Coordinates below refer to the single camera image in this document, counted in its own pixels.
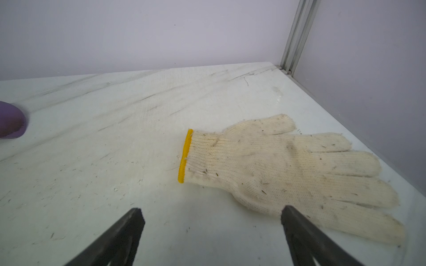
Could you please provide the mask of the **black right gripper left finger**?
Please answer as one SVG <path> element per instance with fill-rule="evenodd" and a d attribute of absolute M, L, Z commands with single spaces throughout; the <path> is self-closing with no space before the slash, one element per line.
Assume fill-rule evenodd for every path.
<path fill-rule="evenodd" d="M 132 208 L 68 266 L 131 266 L 145 226 L 141 209 Z"/>

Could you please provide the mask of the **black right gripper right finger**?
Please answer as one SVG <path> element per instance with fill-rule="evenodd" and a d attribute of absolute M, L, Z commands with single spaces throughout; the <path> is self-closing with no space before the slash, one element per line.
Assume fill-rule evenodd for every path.
<path fill-rule="evenodd" d="M 361 266 L 295 207 L 286 206 L 281 214 L 292 262 L 295 266 Z"/>

